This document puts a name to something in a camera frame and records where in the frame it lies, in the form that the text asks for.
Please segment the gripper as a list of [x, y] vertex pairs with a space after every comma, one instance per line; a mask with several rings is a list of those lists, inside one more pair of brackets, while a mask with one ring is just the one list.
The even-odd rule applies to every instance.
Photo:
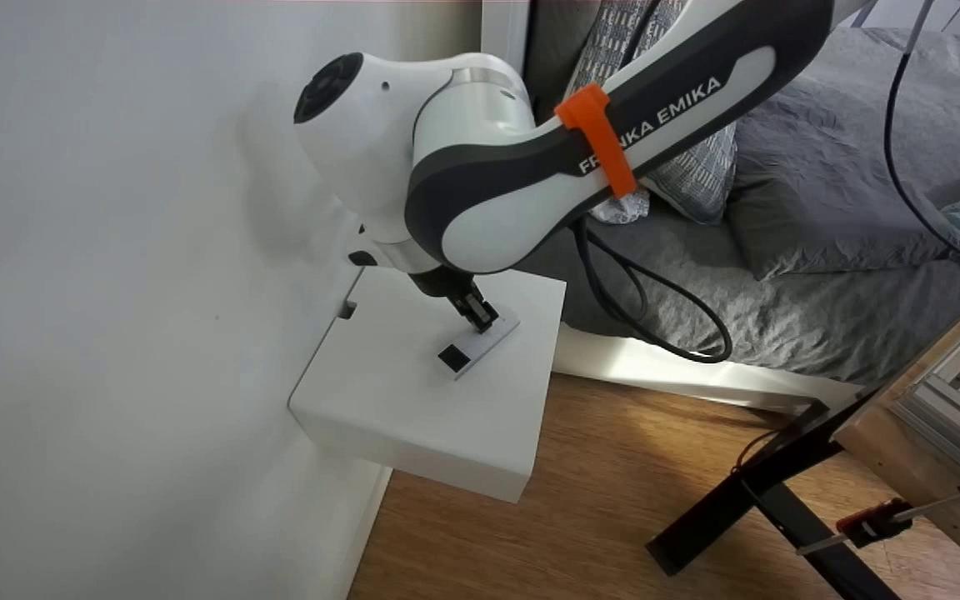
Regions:
[[487, 331], [499, 319], [499, 312], [479, 292], [472, 274], [441, 265], [408, 277], [423, 295], [447, 299], [477, 332]]

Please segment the white remote control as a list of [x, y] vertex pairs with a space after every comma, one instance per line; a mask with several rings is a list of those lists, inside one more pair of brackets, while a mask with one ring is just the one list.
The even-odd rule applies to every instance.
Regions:
[[505, 307], [500, 310], [499, 318], [484, 332], [468, 329], [443, 344], [437, 353], [438, 364], [457, 381], [517, 330], [519, 323], [521, 319], [517, 313]]

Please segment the white floating nightstand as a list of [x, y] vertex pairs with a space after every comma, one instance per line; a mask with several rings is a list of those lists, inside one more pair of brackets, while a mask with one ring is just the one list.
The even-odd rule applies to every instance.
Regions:
[[522, 271], [477, 277], [519, 326], [453, 380], [443, 344], [472, 329], [403, 273], [365, 268], [289, 407], [310, 441], [430, 481], [516, 503], [533, 474], [565, 284]]

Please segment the patterned grey pillow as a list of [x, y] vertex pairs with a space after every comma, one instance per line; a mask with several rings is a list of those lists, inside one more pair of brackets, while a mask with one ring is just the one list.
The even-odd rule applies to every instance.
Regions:
[[[590, 83], [605, 83], [621, 66], [655, 45], [688, 0], [601, 0], [584, 39], [565, 98]], [[637, 191], [609, 198], [591, 209], [599, 222], [626, 225], [643, 219], [652, 204], [667, 203], [686, 219], [720, 223], [736, 171], [735, 124], [637, 178]]]

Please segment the plain grey pillow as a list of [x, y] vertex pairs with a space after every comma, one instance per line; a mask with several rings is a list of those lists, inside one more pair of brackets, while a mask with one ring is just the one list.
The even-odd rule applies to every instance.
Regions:
[[786, 88], [739, 118], [727, 219], [759, 281], [911, 268], [948, 248], [900, 200], [880, 102]]

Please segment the orange and black clamp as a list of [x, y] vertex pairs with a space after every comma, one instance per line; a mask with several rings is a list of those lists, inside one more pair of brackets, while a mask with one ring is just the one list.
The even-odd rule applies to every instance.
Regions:
[[902, 498], [893, 498], [844, 517], [837, 522], [837, 534], [800, 547], [796, 554], [807, 556], [843, 543], [851, 543], [855, 548], [862, 549], [906, 532], [917, 517], [953, 505], [960, 505], [960, 485], [954, 494], [921, 506], [913, 506]]

